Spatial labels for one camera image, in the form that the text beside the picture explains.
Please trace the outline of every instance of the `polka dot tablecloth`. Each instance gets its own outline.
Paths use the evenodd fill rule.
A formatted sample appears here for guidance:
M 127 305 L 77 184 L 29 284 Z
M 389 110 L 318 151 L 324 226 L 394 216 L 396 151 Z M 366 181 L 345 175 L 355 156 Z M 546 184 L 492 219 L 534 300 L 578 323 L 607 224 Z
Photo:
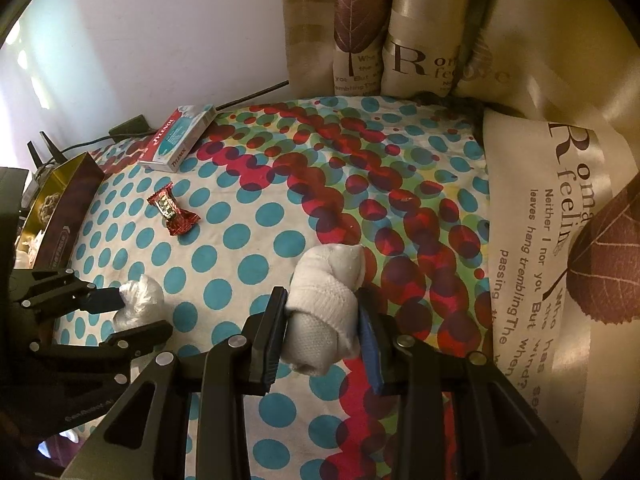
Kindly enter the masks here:
M 464 117 L 385 97 L 330 97 L 218 114 L 176 174 L 132 166 L 143 146 L 128 140 L 95 154 L 109 176 L 71 265 L 100 287 L 156 279 L 175 327 L 167 349 L 192 355 L 239 333 L 274 286 L 289 285 L 303 251 L 337 242 L 364 246 L 366 285 L 401 331 L 456 355 L 491 353 L 488 179 Z M 180 205 L 202 218 L 175 238 L 146 203 L 169 180 Z M 68 314 L 57 342 L 96 345 L 113 332 L 112 316 Z M 373 394 L 359 359 L 318 378 L 280 364 L 271 393 L 244 403 L 254 480 L 390 473 L 397 401 Z M 187 476 L 198 407 L 193 396 Z

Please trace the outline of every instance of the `wrapped candy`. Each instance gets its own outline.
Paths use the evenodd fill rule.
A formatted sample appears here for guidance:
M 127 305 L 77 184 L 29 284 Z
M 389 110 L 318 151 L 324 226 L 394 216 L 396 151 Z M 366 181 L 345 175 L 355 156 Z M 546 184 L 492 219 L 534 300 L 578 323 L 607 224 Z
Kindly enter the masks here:
M 178 207 L 171 192 L 173 186 L 174 183 L 169 182 L 146 200 L 160 210 L 160 213 L 166 219 L 166 227 L 169 229 L 169 234 L 177 236 L 187 233 L 200 221 L 200 217 L 196 213 Z

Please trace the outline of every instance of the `red candy wrapper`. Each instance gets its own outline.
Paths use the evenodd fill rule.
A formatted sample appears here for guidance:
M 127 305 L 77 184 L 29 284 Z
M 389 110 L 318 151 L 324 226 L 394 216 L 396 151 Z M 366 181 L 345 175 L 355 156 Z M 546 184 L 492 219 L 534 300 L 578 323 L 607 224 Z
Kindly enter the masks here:
M 200 221 L 200 217 L 196 213 L 178 207 L 171 192 L 173 186 L 174 183 L 169 182 L 146 200 L 160 210 L 160 213 L 166 219 L 166 228 L 169 229 L 169 234 L 177 236 L 188 232 Z

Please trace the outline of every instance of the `metal screw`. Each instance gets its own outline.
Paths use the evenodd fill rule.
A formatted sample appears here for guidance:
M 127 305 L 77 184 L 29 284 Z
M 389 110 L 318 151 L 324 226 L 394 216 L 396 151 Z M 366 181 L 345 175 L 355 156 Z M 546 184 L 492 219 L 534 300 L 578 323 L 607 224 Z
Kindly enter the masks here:
M 467 359 L 469 359 L 469 362 L 471 364 L 476 366 L 484 366 L 488 361 L 486 355 L 484 355 L 482 352 L 471 352 Z
M 396 342 L 398 343 L 398 346 L 401 346 L 402 348 L 411 348 L 415 345 L 415 339 L 410 335 L 399 335 Z
M 156 356 L 156 363 L 160 366 L 167 366 L 174 360 L 174 355 L 171 352 L 162 352 Z
M 243 335 L 233 335 L 229 338 L 228 343 L 231 348 L 240 348 L 246 345 L 246 338 Z

